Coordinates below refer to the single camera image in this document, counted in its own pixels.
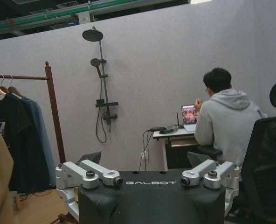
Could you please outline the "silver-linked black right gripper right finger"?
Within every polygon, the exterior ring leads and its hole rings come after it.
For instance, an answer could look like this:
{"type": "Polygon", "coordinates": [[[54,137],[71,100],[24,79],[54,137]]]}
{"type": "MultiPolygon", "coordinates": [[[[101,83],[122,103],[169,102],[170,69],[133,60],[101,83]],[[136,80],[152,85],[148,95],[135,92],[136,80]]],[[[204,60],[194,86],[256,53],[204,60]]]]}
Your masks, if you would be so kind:
{"type": "Polygon", "coordinates": [[[180,183],[184,187],[197,186],[203,180],[209,189],[225,187],[224,216],[232,208],[233,200],[239,195],[240,168],[230,161],[220,164],[212,159],[201,162],[190,170],[184,170],[180,183]]]}

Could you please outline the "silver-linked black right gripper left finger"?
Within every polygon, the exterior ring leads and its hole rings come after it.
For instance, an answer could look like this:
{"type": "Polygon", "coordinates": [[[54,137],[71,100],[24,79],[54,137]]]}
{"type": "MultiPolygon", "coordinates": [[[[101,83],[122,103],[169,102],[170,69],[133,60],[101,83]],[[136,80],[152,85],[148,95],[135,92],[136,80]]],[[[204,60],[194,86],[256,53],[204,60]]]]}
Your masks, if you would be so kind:
{"type": "Polygon", "coordinates": [[[76,189],[95,189],[102,182],[106,186],[119,188],[123,178],[116,170],[99,165],[101,152],[83,155],[75,163],[67,161],[55,168],[56,190],[64,200],[69,214],[79,222],[79,205],[76,189]]]}

